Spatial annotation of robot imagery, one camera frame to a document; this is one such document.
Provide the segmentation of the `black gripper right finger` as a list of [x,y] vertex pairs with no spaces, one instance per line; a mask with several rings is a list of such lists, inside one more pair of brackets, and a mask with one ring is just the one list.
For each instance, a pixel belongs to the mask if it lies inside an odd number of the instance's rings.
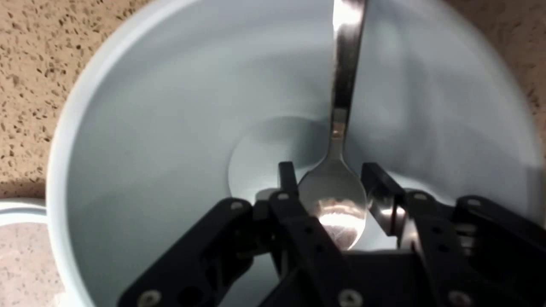
[[546,229],[489,197],[445,204],[361,165],[370,212],[395,241],[363,260],[373,307],[546,307]]

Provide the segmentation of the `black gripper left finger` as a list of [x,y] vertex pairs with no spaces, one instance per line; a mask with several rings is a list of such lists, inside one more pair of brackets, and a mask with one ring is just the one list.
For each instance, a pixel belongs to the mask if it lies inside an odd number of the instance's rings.
[[146,267],[117,307],[218,307],[254,258],[267,253],[278,281],[259,307],[363,307],[360,282],[317,217],[298,200],[295,170],[254,204],[225,197]]

